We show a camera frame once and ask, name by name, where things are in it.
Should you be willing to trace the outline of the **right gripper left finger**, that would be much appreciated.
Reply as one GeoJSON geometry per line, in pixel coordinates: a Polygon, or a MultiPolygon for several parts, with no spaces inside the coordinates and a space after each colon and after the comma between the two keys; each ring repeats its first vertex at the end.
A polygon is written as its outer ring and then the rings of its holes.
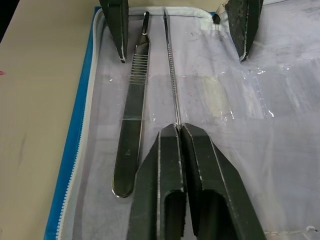
{"type": "Polygon", "coordinates": [[[179,240],[184,235],[186,186],[175,124],[158,132],[135,179],[128,240],[179,240]]]}

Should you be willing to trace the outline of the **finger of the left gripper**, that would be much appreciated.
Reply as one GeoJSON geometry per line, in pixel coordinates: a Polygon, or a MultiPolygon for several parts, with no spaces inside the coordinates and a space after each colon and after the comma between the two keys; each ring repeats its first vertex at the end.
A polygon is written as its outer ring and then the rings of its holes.
{"type": "Polygon", "coordinates": [[[229,0],[225,4],[229,32],[239,56],[247,59],[259,28],[262,0],[229,0]]]}
{"type": "Polygon", "coordinates": [[[122,63],[126,62],[129,34],[128,0],[99,0],[112,40],[122,63]]]}

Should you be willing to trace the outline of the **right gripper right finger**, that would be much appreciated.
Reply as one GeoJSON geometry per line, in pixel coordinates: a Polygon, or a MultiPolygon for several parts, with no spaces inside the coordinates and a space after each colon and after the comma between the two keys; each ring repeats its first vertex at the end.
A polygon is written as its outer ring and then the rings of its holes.
{"type": "Polygon", "coordinates": [[[207,132],[180,129],[193,233],[198,240],[264,240],[258,216],[238,170],[207,132]]]}

